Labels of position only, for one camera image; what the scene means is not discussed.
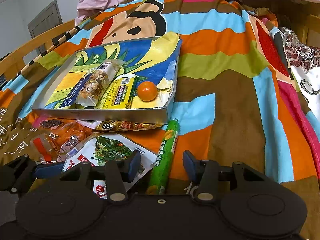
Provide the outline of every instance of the packaged food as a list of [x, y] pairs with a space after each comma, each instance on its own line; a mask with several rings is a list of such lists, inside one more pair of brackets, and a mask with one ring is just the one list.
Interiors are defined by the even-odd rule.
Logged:
[[41, 163], [65, 161], [67, 153], [92, 134], [91, 128], [68, 119], [45, 119], [40, 121], [38, 128], [50, 132], [40, 134], [30, 142], [39, 152]]
[[[92, 166], [102, 166], [109, 160], [126, 159], [134, 150], [141, 154], [140, 168], [131, 183], [124, 182], [124, 187], [128, 191], [153, 167], [156, 155], [142, 146], [134, 143], [128, 138], [117, 133], [106, 133], [96, 138], [87, 138], [83, 146], [78, 148], [78, 152], [68, 156], [62, 168], [66, 171], [80, 162], [89, 161]], [[95, 180], [93, 191], [101, 198], [106, 198], [106, 183], [103, 180]]]
[[70, 109], [74, 107], [74, 103], [77, 99], [78, 93], [80, 90], [84, 87], [85, 83], [88, 81], [92, 73], [95, 71], [96, 68], [90, 69], [80, 80], [77, 82], [77, 84], [71, 89], [71, 91], [68, 93], [65, 99], [62, 101], [59, 101], [55, 105], [55, 109]]
[[178, 140], [179, 130], [180, 125], [178, 120], [170, 120], [160, 145], [146, 194], [164, 194], [171, 170], [171, 164]]
[[134, 123], [129, 121], [104, 121], [100, 123], [93, 131], [94, 132], [124, 132], [124, 131], [143, 131], [151, 130], [163, 126], [158, 123]]
[[128, 109], [137, 77], [121, 77], [113, 81], [102, 109]]
[[82, 106], [96, 106], [123, 63], [124, 61], [119, 59], [105, 60], [82, 86], [75, 103]]

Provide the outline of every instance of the white wall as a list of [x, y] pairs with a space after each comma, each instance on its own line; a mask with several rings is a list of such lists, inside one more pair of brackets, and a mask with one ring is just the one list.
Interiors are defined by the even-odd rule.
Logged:
[[0, 58], [27, 42], [29, 36], [23, 26], [18, 1], [0, 3]]
[[[0, 3], [0, 58], [31, 39], [28, 24], [52, 1], [7, 0]], [[57, 3], [63, 22], [77, 16], [78, 0], [57, 0]], [[35, 51], [31, 52], [24, 57], [25, 63], [36, 56]]]

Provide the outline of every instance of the vegetable package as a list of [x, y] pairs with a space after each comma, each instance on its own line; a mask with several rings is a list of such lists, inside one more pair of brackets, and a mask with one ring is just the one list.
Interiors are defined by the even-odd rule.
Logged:
[[[131, 183], [124, 182], [124, 187], [129, 190], [153, 167], [156, 155], [126, 137], [117, 133], [106, 133], [96, 138], [87, 138], [82, 147], [74, 148], [73, 155], [66, 159], [62, 171], [66, 171], [80, 162], [91, 162], [92, 166], [102, 166], [110, 160], [128, 158], [134, 150], [141, 154], [141, 163], [136, 177]], [[102, 198], [106, 198], [105, 181], [94, 181], [93, 191]]]

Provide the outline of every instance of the striped blanket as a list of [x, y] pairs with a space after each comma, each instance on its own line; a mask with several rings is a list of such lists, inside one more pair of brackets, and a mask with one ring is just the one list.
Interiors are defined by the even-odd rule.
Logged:
[[[195, 190], [183, 168], [186, 149], [220, 165], [242, 161], [300, 195], [308, 206], [301, 234], [320, 239], [319, 124], [306, 118], [312, 112], [295, 90], [281, 33], [257, 12], [239, 0], [127, 0], [87, 20], [0, 91], [1, 164], [23, 154], [38, 159], [29, 143], [43, 131], [33, 128], [30, 107], [75, 51], [173, 31], [182, 39], [172, 111], [181, 130], [167, 193]], [[157, 152], [164, 129], [125, 135]]]

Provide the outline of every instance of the cartoon monkey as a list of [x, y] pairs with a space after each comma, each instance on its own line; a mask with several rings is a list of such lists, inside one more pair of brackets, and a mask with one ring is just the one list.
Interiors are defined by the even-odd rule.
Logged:
[[103, 24], [92, 29], [86, 47], [104, 43], [138, 38], [162, 36], [166, 32], [166, 21], [161, 15], [163, 4], [147, 0], [138, 6], [128, 17], [121, 12]]

